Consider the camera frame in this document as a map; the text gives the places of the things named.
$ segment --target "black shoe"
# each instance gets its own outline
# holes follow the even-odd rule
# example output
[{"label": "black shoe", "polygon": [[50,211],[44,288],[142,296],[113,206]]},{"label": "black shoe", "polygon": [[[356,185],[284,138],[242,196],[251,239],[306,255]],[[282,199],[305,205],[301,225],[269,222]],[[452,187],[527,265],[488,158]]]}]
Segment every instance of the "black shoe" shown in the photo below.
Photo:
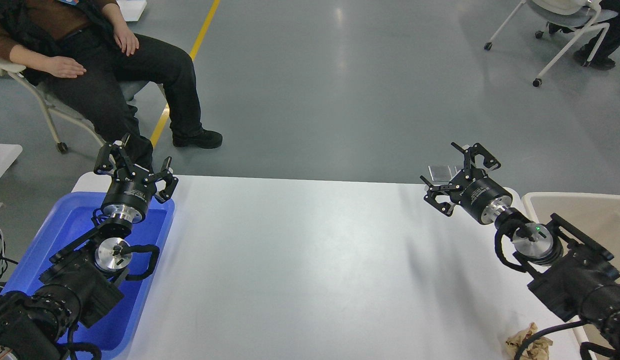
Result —
[{"label": "black shoe", "polygon": [[215,149],[221,146],[224,137],[212,130],[203,130],[195,136],[179,136],[172,134],[172,145],[177,148],[184,146],[198,146],[202,149]]},{"label": "black shoe", "polygon": [[[591,49],[586,48],[584,45],[582,48],[574,52],[573,57],[577,63],[583,66],[586,60],[588,60],[588,57],[591,51],[592,51]],[[590,62],[589,66],[596,70],[605,71],[605,70],[610,70],[614,68],[616,66],[616,63],[615,63],[615,60],[612,60],[609,57],[603,57],[603,58],[594,57],[594,59],[592,59],[592,61]]]}]

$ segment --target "beige bin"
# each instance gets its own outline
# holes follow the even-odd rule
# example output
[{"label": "beige bin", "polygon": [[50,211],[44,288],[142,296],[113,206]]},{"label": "beige bin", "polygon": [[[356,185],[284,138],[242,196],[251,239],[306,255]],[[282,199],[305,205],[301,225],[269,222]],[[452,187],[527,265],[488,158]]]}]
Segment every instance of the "beige bin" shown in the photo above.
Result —
[{"label": "beige bin", "polygon": [[[620,272],[620,195],[537,192],[527,193],[521,200],[530,220],[546,224],[550,221],[550,214],[557,213],[600,243],[614,255],[611,263]],[[586,325],[584,329],[589,341],[609,347],[593,325]]]}]

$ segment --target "gray floor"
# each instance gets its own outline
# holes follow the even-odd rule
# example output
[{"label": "gray floor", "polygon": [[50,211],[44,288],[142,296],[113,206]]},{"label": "gray floor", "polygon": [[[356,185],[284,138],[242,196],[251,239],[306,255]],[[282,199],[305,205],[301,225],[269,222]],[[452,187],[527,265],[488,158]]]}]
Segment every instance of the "gray floor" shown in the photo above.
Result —
[{"label": "gray floor", "polygon": [[[212,0],[149,0],[138,33],[189,51]],[[174,148],[177,174],[419,183],[428,165],[461,164],[450,142],[480,142],[503,164],[492,177],[528,192],[620,194],[620,49],[610,71],[570,53],[532,80],[569,35],[535,39],[523,8],[484,43],[516,0],[221,0],[195,59],[204,126],[221,148]],[[589,39],[580,39],[580,46]],[[164,107],[136,97],[141,132]],[[19,259],[52,205],[91,171],[98,146],[59,121],[61,155],[34,99],[0,78],[0,143],[23,153],[0,179],[0,226]]]}]

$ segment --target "person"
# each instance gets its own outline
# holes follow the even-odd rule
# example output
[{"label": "person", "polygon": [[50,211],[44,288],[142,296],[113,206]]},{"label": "person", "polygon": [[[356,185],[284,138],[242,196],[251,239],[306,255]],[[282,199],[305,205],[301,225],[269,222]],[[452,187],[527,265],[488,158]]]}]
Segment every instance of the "person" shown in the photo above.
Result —
[{"label": "person", "polygon": [[131,160],[152,169],[153,146],[118,81],[162,84],[176,147],[214,149],[223,136],[205,130],[191,57],[159,39],[134,34],[116,0],[0,0],[0,58],[27,67],[107,142],[130,134]]},{"label": "person", "polygon": [[[589,66],[598,70],[610,70],[616,66],[616,62],[610,58],[610,55],[620,47],[620,0],[601,0],[600,6],[601,9],[615,11],[617,16],[605,21],[610,24],[610,26],[608,27],[607,34],[605,34],[603,41],[601,41],[601,45],[598,50],[596,50],[596,54],[594,55]],[[551,23],[549,32],[552,34],[557,31],[564,33],[572,32],[572,30],[567,27],[561,27]],[[601,32],[590,39],[590,41],[579,50],[575,51],[573,58],[576,62],[583,64],[586,60],[588,60],[588,57],[600,36]]]}]

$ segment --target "black pants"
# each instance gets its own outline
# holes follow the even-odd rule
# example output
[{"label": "black pants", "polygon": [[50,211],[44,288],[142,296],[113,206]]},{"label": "black pants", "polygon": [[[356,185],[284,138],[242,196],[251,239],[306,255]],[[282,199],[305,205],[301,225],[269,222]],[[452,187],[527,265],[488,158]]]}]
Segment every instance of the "black pants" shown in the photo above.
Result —
[{"label": "black pants", "polygon": [[[610,54],[614,53],[620,46],[620,0],[602,0],[601,9],[613,10],[618,13],[615,18],[611,18],[607,21],[607,23],[610,24],[610,27],[601,42],[601,46],[596,51],[595,56],[598,59],[605,59],[609,57]],[[594,48],[598,38],[599,35],[592,38],[587,47],[589,49]]]},{"label": "black pants", "polygon": [[80,112],[107,142],[131,136],[125,150],[140,166],[152,166],[152,143],[139,132],[134,108],[127,105],[118,81],[148,80],[163,84],[170,107],[170,129],[176,135],[194,136],[203,131],[196,76],[191,57],[161,40],[136,35],[139,49],[126,56],[96,27],[60,41],[64,57],[85,69],[76,79],[48,76],[44,81],[63,103]]}]

